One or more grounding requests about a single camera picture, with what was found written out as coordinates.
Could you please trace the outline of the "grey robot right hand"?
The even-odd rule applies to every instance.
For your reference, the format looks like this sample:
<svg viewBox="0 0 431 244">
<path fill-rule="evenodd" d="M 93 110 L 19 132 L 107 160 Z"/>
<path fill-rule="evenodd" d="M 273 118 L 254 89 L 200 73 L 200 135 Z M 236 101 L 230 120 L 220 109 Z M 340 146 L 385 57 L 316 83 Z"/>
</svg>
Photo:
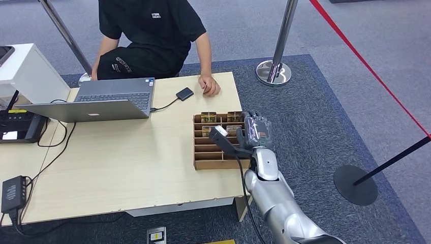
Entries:
<svg viewBox="0 0 431 244">
<path fill-rule="evenodd" d="M 244 121 L 244 132 L 237 132 L 236 136 L 241 148 L 252 149 L 264 147 L 274 149 L 272 139 L 272 123 L 258 112 L 244 111 L 241 115 Z"/>
</svg>

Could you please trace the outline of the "person's left hand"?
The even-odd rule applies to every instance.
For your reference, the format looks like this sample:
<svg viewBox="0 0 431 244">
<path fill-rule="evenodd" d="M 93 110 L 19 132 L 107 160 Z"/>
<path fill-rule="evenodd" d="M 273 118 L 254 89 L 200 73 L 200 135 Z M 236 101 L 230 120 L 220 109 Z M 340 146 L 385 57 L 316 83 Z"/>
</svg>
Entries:
<svg viewBox="0 0 431 244">
<path fill-rule="evenodd" d="M 211 75 L 201 75 L 198 83 L 202 88 L 203 95 L 213 97 L 219 94 L 221 88 Z"/>
</svg>

